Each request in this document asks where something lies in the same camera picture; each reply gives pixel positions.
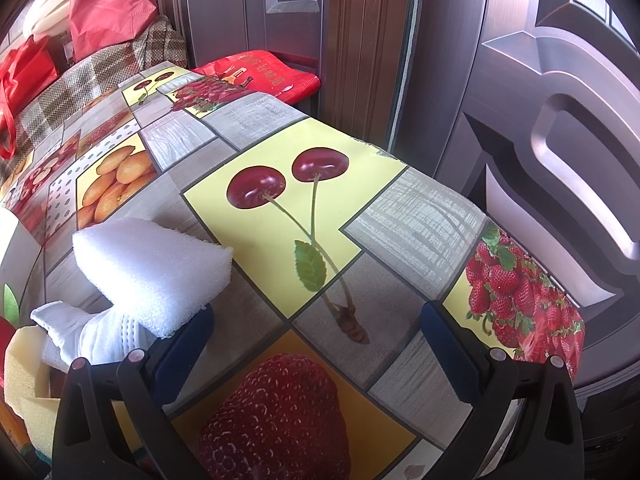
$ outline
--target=plaid cloth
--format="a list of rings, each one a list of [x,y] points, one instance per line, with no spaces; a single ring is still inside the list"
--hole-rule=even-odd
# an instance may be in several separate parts
[[[158,16],[135,40],[108,46],[63,73],[16,117],[17,142],[11,160],[0,159],[0,184],[66,118],[118,83],[162,61],[186,67],[184,39]],[[6,132],[0,133],[6,142]]]

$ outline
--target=red bag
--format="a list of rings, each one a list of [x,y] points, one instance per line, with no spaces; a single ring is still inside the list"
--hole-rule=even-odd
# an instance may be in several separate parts
[[[47,50],[48,41],[47,36],[39,41],[30,36],[0,65],[0,132],[5,127],[9,132],[8,149],[0,145],[2,158],[12,158],[15,153],[14,115],[58,79],[58,70]]]
[[[289,68],[265,50],[222,57],[194,72],[214,75],[229,83],[271,94],[289,105],[306,99],[320,88],[317,76]]]
[[[76,62],[133,40],[158,14],[154,0],[70,0],[69,28]]]

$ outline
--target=white foam block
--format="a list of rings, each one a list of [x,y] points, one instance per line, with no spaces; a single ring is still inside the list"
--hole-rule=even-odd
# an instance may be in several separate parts
[[[73,236],[78,267],[114,306],[170,337],[229,283],[232,249],[137,218]]]

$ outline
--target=yellow square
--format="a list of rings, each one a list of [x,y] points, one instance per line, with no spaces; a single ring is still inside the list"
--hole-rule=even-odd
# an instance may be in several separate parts
[[[491,335],[486,334],[482,330],[482,323],[474,319],[467,319],[466,313],[469,311],[469,295],[471,294],[471,285],[466,279],[466,274],[462,272],[456,284],[451,289],[447,299],[442,302],[444,307],[454,317],[462,328],[469,328],[473,331],[478,339],[490,348],[502,348],[507,354],[513,357],[515,350],[504,346],[495,336],[491,323],[486,324],[486,329]]]
[[[251,166],[269,166],[286,180],[277,202],[310,231],[312,182],[293,177],[292,163],[305,150],[325,147],[343,153],[349,167],[342,175],[318,183],[316,239],[342,270],[360,252],[340,231],[361,208],[391,182],[405,165],[380,150],[314,119],[306,119],[242,153],[187,192],[185,198],[264,295],[290,317],[315,292],[304,287],[296,273],[295,241],[308,237],[271,203],[252,209],[232,206],[226,190],[231,179]],[[326,266],[327,284],[335,272]]]
[[[125,88],[124,90],[122,90],[122,95],[125,101],[127,102],[127,104],[131,106],[137,103],[143,95],[151,95],[157,91],[157,88],[159,86],[162,86],[164,83],[168,83],[172,79],[180,77],[181,75],[188,74],[189,72],[190,70],[182,68],[181,66],[170,66],[168,68],[163,68],[162,70],[159,70],[158,72],[155,72],[152,75],[148,76],[145,80],[138,81],[136,83],[133,83],[131,86]],[[169,73],[171,75],[166,76],[164,79],[161,79],[160,81],[156,81],[160,76],[166,75]],[[147,86],[141,87],[140,85],[145,81],[151,81],[151,82]]]
[[[289,331],[249,365],[172,421],[191,451],[199,456],[198,436],[204,423],[222,406],[246,375],[278,354],[303,354],[324,368],[338,388],[340,411],[349,439],[349,480],[373,480],[414,440],[414,435],[383,413],[369,399],[338,375],[294,332]]]

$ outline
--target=cherry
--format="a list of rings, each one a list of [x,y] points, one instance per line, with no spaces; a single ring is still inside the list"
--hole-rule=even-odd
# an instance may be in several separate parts
[[[137,85],[135,85],[133,87],[134,90],[142,90],[145,86],[148,86],[152,83],[151,79],[147,79],[146,81],[143,81],[142,83],[138,83]]]
[[[287,186],[284,175],[269,166],[251,166],[238,171],[226,188],[226,199],[238,209],[253,209],[276,198]]]
[[[171,77],[173,74],[174,74],[173,72],[165,72],[164,74],[161,74],[158,77],[156,77],[154,81],[164,81],[168,77]]]
[[[300,182],[313,182],[316,173],[320,180],[341,176],[349,167],[349,157],[331,148],[309,148],[293,161],[291,173]]]

